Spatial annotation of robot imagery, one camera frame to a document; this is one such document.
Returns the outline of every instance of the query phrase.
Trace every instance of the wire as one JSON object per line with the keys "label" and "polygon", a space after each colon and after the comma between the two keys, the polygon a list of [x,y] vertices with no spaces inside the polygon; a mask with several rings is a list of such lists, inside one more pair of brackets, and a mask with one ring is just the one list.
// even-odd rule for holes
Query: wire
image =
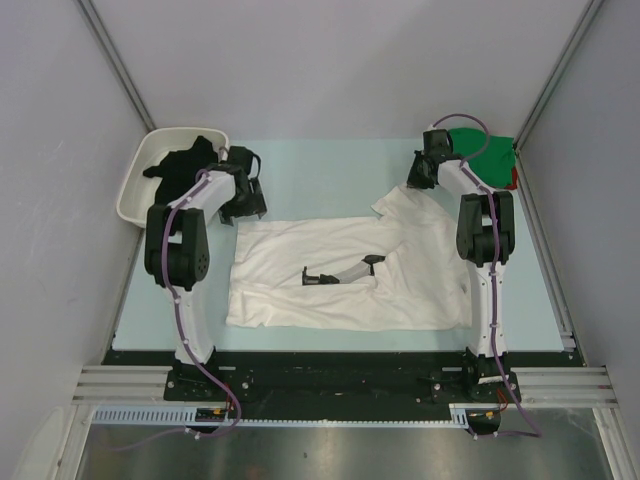
{"label": "wire", "polygon": [[436,123],[434,123],[433,126],[437,127],[440,123],[444,122],[445,120],[448,120],[450,118],[458,118],[458,117],[459,118],[468,118],[469,120],[473,120],[478,125],[480,125],[480,127],[482,127],[482,130],[484,131],[484,135],[485,135],[484,145],[480,148],[480,150],[478,150],[477,152],[473,152],[471,155],[468,155],[468,156],[464,157],[460,161],[460,166],[463,167],[464,165],[466,165],[469,162],[469,160],[471,160],[473,158],[476,158],[476,157],[478,157],[478,156],[480,156],[480,155],[482,155],[484,153],[484,151],[487,149],[487,147],[489,147],[489,143],[491,142],[491,135],[489,135],[489,129],[487,128],[487,126],[484,124],[484,122],[482,120],[480,120],[479,118],[474,117],[473,115],[468,115],[466,113],[451,113],[449,115],[445,115],[440,120],[438,120]]}
{"label": "wire", "polygon": [[504,403],[504,407],[500,407],[500,413],[502,413],[509,406],[509,400],[507,400],[507,397],[504,396],[504,393],[502,393],[502,390],[498,389],[496,390],[496,392],[498,392],[498,400],[500,400],[500,403]]}
{"label": "wire", "polygon": [[154,440],[157,440],[158,438],[166,437],[167,435],[173,435],[174,433],[180,433],[180,432],[188,433],[190,431],[191,430],[189,428],[180,428],[180,427],[170,428],[169,430],[163,430],[161,432],[156,433],[155,435],[151,435],[150,437],[147,437],[143,440],[140,440],[139,442],[132,443],[130,445],[124,445],[122,447],[111,447],[107,445],[103,445],[103,446],[110,452],[127,452],[129,450],[135,450],[136,448],[142,447],[147,443],[151,443]]}
{"label": "wire", "polygon": [[437,126],[438,124],[440,124],[441,122],[443,122],[444,120],[447,120],[449,118],[453,118],[453,117],[462,117],[462,118],[468,118],[470,120],[473,120],[474,122],[476,122],[477,124],[479,124],[482,129],[484,130],[485,135],[487,136],[487,139],[485,140],[485,144],[484,146],[478,150],[477,152],[469,155],[468,157],[465,157],[461,160],[460,162],[460,170],[462,170],[462,172],[467,176],[467,178],[469,178],[473,184],[478,187],[479,190],[481,190],[482,192],[487,194],[487,198],[489,199],[489,212],[490,212],[490,216],[491,216],[491,226],[492,226],[492,230],[493,230],[493,244],[494,244],[494,250],[493,250],[493,260],[491,262],[491,267],[489,269],[490,272],[490,276],[491,276],[491,304],[492,304],[492,308],[491,308],[491,324],[490,324],[490,328],[491,328],[491,351],[493,353],[493,358],[496,361],[496,366],[498,367],[498,371],[500,372],[500,377],[502,377],[502,381],[507,389],[507,392],[509,392],[509,396],[511,397],[511,400],[513,401],[513,404],[516,406],[516,408],[518,409],[518,412],[520,412],[520,415],[522,415],[522,418],[524,418],[524,420],[527,422],[527,424],[529,425],[529,427],[531,427],[531,429],[533,430],[533,432],[523,432],[523,431],[519,431],[519,430],[508,430],[508,431],[502,431],[502,432],[495,432],[493,434],[489,434],[489,435],[477,435],[473,429],[471,428],[471,426],[469,427],[469,433],[471,433],[474,437],[474,439],[476,438],[484,438],[484,437],[508,437],[508,436],[525,436],[525,437],[535,437],[535,438],[540,438],[542,437],[542,431],[540,430],[540,427],[538,427],[538,425],[536,424],[536,422],[533,420],[533,418],[531,418],[531,416],[529,416],[529,414],[527,413],[527,411],[522,407],[520,401],[518,400],[518,397],[516,397],[516,394],[513,390],[511,390],[511,384],[509,382],[509,379],[507,378],[507,375],[504,371],[504,366],[502,365],[502,362],[500,361],[500,357],[498,356],[498,347],[496,344],[496,336],[497,336],[497,329],[498,329],[498,283],[496,281],[496,265],[498,264],[498,260],[500,259],[500,232],[498,231],[498,216],[496,214],[496,205],[495,202],[493,200],[493,195],[492,192],[489,188],[487,188],[484,183],[468,168],[466,168],[466,163],[474,158],[477,157],[478,155],[480,155],[482,152],[484,152],[484,150],[487,148],[487,146],[489,145],[489,141],[490,141],[490,135],[489,135],[489,129],[487,128],[487,126],[478,118],[474,117],[473,115],[467,115],[466,113],[452,113],[451,115],[446,115],[444,117],[442,117],[440,120],[438,120],[437,122],[435,122],[433,124],[433,126]]}

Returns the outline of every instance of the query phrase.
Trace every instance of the gray wall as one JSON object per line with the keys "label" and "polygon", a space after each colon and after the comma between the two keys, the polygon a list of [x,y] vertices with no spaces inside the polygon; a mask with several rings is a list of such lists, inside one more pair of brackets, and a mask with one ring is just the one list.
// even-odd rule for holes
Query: gray wall
{"label": "gray wall", "polygon": [[0,478],[96,355],[136,239],[115,213],[144,132],[70,0],[0,15]]}
{"label": "gray wall", "polygon": [[640,451],[640,2],[607,2],[523,149],[592,365]]}
{"label": "gray wall", "polygon": [[515,135],[587,0],[186,3],[95,0],[158,126],[272,140]]}

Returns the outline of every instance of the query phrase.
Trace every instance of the black cloth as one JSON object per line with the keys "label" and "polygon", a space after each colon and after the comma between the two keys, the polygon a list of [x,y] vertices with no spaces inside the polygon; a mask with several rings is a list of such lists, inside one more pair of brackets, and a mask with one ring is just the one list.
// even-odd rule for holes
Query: black cloth
{"label": "black cloth", "polygon": [[193,187],[200,170],[209,170],[216,163],[218,154],[213,144],[199,136],[189,150],[168,153],[159,165],[147,168],[142,174],[147,178],[162,178],[156,190],[155,203],[168,205]]}

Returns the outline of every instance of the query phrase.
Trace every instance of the green cloth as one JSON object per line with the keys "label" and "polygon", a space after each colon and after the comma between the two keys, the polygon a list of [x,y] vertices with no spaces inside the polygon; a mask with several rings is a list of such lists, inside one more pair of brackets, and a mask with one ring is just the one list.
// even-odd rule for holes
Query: green cloth
{"label": "green cloth", "polygon": [[[485,135],[482,130],[454,128],[449,130],[453,140],[453,150],[463,157],[482,148]],[[516,166],[513,138],[491,136],[487,149],[469,162],[471,170],[492,187],[504,188],[511,185],[511,169]]]}

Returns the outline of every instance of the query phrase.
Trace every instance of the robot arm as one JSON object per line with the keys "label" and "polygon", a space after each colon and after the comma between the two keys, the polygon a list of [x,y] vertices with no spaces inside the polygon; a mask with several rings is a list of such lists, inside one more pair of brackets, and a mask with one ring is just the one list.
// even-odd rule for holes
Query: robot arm
{"label": "robot arm", "polygon": [[[195,185],[182,197],[169,205],[153,205],[147,212],[145,269],[163,287],[174,306],[179,339],[176,358],[182,363],[193,363],[185,341],[199,363],[206,363],[214,348],[213,338],[203,321],[206,317],[202,280],[209,269],[207,224],[216,213],[220,213],[222,223],[231,224],[232,217],[262,217],[267,211],[257,177],[249,178],[255,155],[246,149],[234,152],[234,148],[238,147],[231,147],[225,163],[201,172]],[[168,286],[162,271],[162,244],[167,221],[174,210],[169,232],[172,241],[167,246]]]}
{"label": "robot arm", "polygon": [[[434,188],[440,185],[459,199],[456,246],[458,254],[467,260],[471,281],[471,336],[469,350],[476,357],[493,357],[491,324],[493,308],[497,307],[496,355],[506,351],[502,328],[502,286],[506,262],[515,247],[513,197],[498,192],[477,178],[453,153],[451,137],[446,130],[424,133],[424,150],[416,158],[407,181],[409,187]],[[495,242],[488,195],[491,195],[498,219],[500,256],[492,273]],[[493,301],[492,276],[495,275],[497,299]]]}

